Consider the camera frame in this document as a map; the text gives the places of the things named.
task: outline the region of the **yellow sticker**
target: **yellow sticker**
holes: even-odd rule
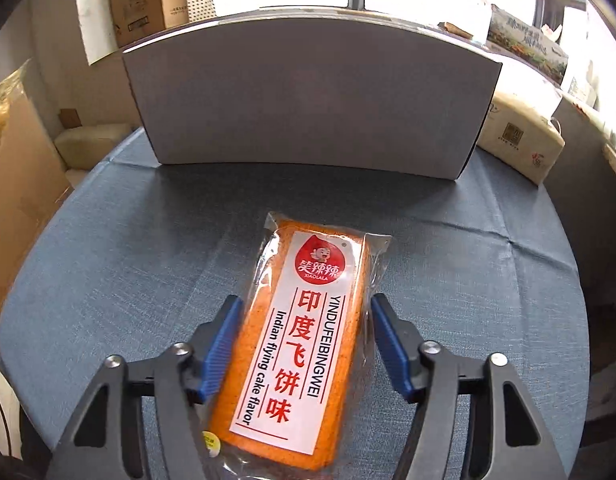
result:
[[[208,448],[210,458],[216,457],[219,454],[219,450],[222,448],[219,437],[210,431],[204,431],[204,440],[206,441],[206,447]]]

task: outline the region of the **blue gripper pad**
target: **blue gripper pad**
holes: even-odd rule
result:
[[[410,380],[410,362],[390,320],[391,317],[396,319],[396,315],[383,294],[375,294],[370,305],[373,313],[374,340],[386,366],[392,387],[406,401],[412,402],[415,388]]]
[[[232,344],[242,322],[243,301],[237,296],[228,296],[214,321],[206,323],[215,332],[201,365],[199,395],[202,402],[216,394],[224,380],[226,368],[232,355]]]

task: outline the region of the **beige package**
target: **beige package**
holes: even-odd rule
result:
[[[477,146],[539,186],[562,152],[564,141],[534,108],[513,94],[496,91]]]
[[[54,146],[68,168],[90,171],[132,131],[130,124],[80,126],[60,133]]]

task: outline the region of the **white tissue box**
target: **white tissue box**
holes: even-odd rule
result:
[[[477,146],[541,184],[563,149],[550,121],[517,96],[496,91]]]

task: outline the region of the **white label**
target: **white label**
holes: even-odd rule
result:
[[[294,233],[230,431],[313,454],[359,255],[347,238]]]

